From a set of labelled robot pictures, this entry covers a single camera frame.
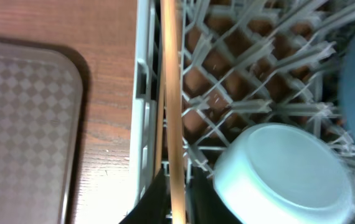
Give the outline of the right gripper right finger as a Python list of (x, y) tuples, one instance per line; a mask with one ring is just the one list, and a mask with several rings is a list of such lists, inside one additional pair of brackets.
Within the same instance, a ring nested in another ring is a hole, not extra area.
[(241, 224), (223, 204), (204, 171), (192, 169), (191, 202), (194, 206), (194, 223), (199, 224)]

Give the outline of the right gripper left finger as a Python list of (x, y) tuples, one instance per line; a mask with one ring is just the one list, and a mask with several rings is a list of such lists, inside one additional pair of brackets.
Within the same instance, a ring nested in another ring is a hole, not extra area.
[(161, 169), (138, 204), (120, 224), (162, 224), (166, 219), (168, 186)]

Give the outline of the light blue bowl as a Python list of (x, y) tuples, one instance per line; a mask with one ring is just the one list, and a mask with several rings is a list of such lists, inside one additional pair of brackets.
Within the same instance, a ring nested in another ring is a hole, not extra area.
[(280, 123), (252, 126), (220, 155), (214, 189), (242, 223), (350, 223), (355, 180), (316, 136)]

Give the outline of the wooden chopstick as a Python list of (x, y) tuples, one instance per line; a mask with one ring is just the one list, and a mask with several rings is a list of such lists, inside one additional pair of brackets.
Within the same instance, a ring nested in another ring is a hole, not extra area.
[(156, 127), (156, 152), (154, 160), (154, 175), (157, 175), (161, 169), (162, 150), (163, 150), (163, 119), (164, 119), (164, 61), (161, 64), (161, 76), (159, 80), (159, 98)]
[(176, 2), (161, 1), (164, 90), (173, 224), (186, 223), (184, 161), (182, 148), (181, 87), (178, 57)]

